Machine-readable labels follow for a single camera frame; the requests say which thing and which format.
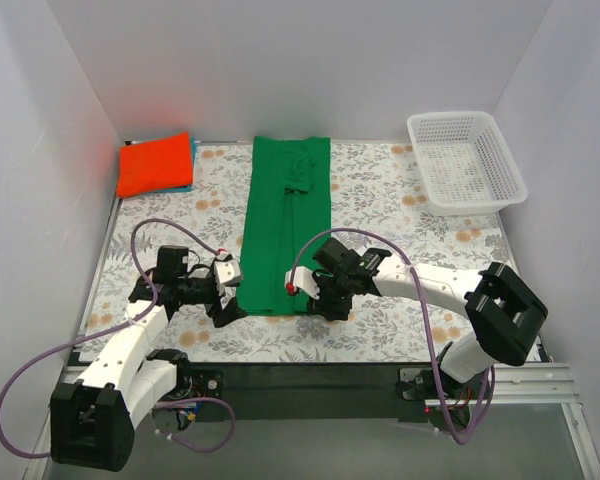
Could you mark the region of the green t shirt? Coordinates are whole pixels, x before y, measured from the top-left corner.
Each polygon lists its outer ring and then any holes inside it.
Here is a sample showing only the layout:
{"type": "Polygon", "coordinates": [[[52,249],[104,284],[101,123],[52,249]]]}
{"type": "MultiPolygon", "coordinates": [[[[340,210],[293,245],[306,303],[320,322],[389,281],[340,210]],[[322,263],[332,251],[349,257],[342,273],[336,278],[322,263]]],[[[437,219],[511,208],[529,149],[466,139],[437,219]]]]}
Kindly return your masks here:
{"type": "Polygon", "coordinates": [[[285,274],[314,235],[331,228],[331,140],[254,139],[240,264],[240,307],[254,316],[307,312],[285,274]]]}

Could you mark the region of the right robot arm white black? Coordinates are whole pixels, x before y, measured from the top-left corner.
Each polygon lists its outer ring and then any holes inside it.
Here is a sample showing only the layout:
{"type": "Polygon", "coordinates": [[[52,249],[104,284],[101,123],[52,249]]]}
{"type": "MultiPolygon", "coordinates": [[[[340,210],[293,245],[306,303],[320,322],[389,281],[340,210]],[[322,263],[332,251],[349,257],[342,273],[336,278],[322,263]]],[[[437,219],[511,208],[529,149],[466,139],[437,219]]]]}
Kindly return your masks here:
{"type": "Polygon", "coordinates": [[[447,395],[496,363],[523,365],[548,317],[540,298],[504,263],[483,270],[412,266],[385,249],[359,254],[335,238],[327,239],[313,259],[318,269],[299,267],[287,275],[288,291],[307,294],[311,315],[344,320],[354,296],[373,295],[424,299],[469,320],[471,332],[435,357],[447,395]]]}

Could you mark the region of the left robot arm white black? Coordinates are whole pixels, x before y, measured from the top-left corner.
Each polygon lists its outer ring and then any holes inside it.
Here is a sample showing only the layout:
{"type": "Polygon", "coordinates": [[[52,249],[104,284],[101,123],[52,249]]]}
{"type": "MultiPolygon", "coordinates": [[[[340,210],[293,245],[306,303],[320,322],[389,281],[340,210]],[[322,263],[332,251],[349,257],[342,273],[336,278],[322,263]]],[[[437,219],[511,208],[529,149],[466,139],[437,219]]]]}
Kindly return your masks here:
{"type": "Polygon", "coordinates": [[[50,399],[51,458],[59,464],[117,472],[127,463],[135,431],[161,404],[189,425],[204,399],[220,401],[188,356],[152,344],[183,306],[204,307],[217,326],[243,317],[223,299],[243,274],[236,258],[219,250],[195,275],[185,247],[163,246],[155,267],[142,272],[128,298],[129,324],[113,334],[73,381],[50,399]]]}

